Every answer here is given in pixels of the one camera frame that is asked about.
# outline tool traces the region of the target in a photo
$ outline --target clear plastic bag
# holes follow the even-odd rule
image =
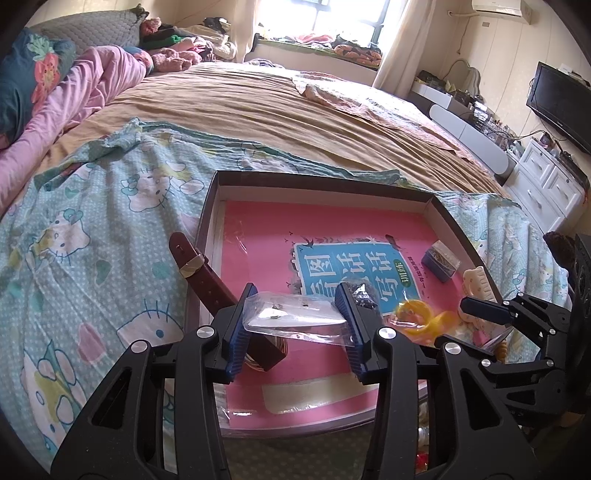
[[[428,346],[438,336],[454,331],[460,323],[456,312],[445,310],[435,315],[427,302],[418,299],[399,303],[385,320],[413,342]]]
[[[346,320],[327,297],[259,292],[245,300],[242,322],[253,333],[353,345]]]

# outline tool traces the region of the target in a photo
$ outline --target brown leather strap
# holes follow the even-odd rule
[[[183,269],[192,260],[199,259],[199,257],[203,258],[203,265],[186,278],[209,313],[216,316],[218,310],[238,303],[238,300],[226,284],[209,266],[209,260],[193,248],[191,242],[183,233],[174,232],[170,236],[168,246],[179,270]]]
[[[215,316],[218,310],[238,304],[236,297],[209,266],[207,257],[193,248],[184,233],[174,232],[168,247],[181,274],[209,313]],[[246,353],[265,371],[285,358],[273,342],[258,333],[251,335]]]

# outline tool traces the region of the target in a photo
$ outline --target white cabinet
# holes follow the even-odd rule
[[[587,208],[583,187],[535,140],[505,188],[544,233],[568,233]]]

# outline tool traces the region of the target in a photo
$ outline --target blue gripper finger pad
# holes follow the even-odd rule
[[[339,286],[336,287],[335,306],[345,320],[347,320],[347,324],[349,325],[353,346],[346,347],[347,357],[349,358],[351,371],[359,378],[366,371],[365,364],[363,363],[363,340],[353,311],[356,306],[354,304],[351,305],[345,292],[346,288],[347,286],[344,283],[340,283]]]
[[[253,285],[246,297],[251,297],[256,293],[258,293],[258,290]],[[248,332],[242,324],[244,302],[242,301],[237,308],[240,308],[239,318],[228,344],[228,365],[226,366],[226,373],[232,379],[242,371],[242,364],[244,363],[244,357],[246,356],[246,350],[248,349],[248,342],[251,339],[251,333]]]

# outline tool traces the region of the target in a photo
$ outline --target yellow plastic toy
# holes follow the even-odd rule
[[[422,300],[407,300],[398,305],[394,326],[413,342],[432,345],[435,339],[459,324],[456,312],[446,310],[434,316],[431,307]]]

